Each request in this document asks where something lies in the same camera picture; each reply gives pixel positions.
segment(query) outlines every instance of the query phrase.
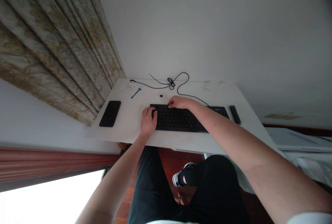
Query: bright window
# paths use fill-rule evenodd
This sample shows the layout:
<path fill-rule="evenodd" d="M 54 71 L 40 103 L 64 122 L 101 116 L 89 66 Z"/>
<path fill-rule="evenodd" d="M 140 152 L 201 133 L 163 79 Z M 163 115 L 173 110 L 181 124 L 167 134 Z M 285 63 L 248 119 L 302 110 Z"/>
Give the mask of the bright window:
<path fill-rule="evenodd" d="M 103 170 L 0 193 L 1 224 L 74 224 Z"/>

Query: white desk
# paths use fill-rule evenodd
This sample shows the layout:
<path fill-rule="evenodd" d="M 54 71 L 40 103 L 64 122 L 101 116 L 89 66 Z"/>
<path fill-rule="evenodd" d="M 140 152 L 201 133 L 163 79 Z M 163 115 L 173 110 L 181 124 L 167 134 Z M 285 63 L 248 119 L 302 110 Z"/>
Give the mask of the white desk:
<path fill-rule="evenodd" d="M 161 86 L 161 84 L 154 80 L 136 81 L 153 87 Z M 138 83 L 135 84 L 134 88 L 130 88 L 128 86 L 129 79 L 118 79 L 90 128 L 87 137 L 114 142 L 133 143 L 140 131 L 143 109 L 150 104 L 167 104 L 173 95 L 178 95 L 176 89 L 182 83 L 181 81 L 175 81 L 176 87 L 174 90 L 170 90 L 169 88 L 152 89 Z M 241 126 L 261 139 L 279 154 L 282 154 L 235 84 L 215 82 L 213 84 L 210 83 L 210 86 L 207 85 L 208 83 L 206 82 L 187 82 L 180 87 L 179 91 L 183 94 L 196 96 L 207 102 L 210 106 L 224 106 L 231 120 L 233 120 L 233 118 L 229 106 L 235 105 L 242 122 Z M 131 99 L 131 96 L 134 95 L 138 88 L 142 90 Z M 121 101 L 114 127 L 100 127 L 99 122 L 108 102 L 111 100 Z M 147 145 L 189 152 L 225 154 L 208 133 L 155 131 Z"/>

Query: floor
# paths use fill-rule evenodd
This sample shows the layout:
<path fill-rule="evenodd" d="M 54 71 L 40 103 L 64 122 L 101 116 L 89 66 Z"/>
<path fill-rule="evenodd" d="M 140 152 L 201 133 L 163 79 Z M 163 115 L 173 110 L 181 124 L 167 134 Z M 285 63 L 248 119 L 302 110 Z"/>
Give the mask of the floor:
<path fill-rule="evenodd" d="M 163 163 L 166 177 L 168 179 L 170 188 L 173 192 L 174 199 L 181 204 L 188 204 L 191 197 L 194 195 L 195 187 L 183 187 L 177 188 L 173 185 L 172 177 L 175 173 L 179 172 L 182 167 L 188 162 L 200 163 L 204 160 L 204 156 L 201 154 L 187 153 L 173 151 L 171 149 L 159 148 L 160 158 Z M 135 181 L 137 176 L 138 166 L 136 167 L 135 174 L 131 180 L 130 187 L 122 201 L 122 204 L 116 215 L 115 224 L 127 223 L 127 217 L 130 209 L 132 196 L 134 193 Z M 250 216 L 251 223 L 266 223 L 273 224 L 271 218 L 265 211 L 263 205 L 259 201 L 256 195 L 246 193 L 242 191 L 243 200 Z"/>

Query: black smartphone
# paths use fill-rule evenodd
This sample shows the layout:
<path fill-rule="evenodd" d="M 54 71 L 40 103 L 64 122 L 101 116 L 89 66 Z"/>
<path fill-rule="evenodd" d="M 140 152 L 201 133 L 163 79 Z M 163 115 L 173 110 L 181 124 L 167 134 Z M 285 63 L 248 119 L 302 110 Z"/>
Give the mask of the black smartphone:
<path fill-rule="evenodd" d="M 119 112 L 120 105 L 121 101 L 109 101 L 99 126 L 113 127 Z"/>

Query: black keyboard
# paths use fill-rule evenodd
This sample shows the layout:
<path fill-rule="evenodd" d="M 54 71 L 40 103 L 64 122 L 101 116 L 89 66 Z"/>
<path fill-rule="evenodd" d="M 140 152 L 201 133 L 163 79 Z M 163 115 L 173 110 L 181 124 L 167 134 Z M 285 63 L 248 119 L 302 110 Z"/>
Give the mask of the black keyboard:
<path fill-rule="evenodd" d="M 168 108 L 168 105 L 154 105 L 158 112 L 156 130 L 182 131 L 182 132 L 208 132 L 197 118 L 188 109 Z M 209 106 L 211 110 L 218 112 L 229 119 L 225 107 Z"/>

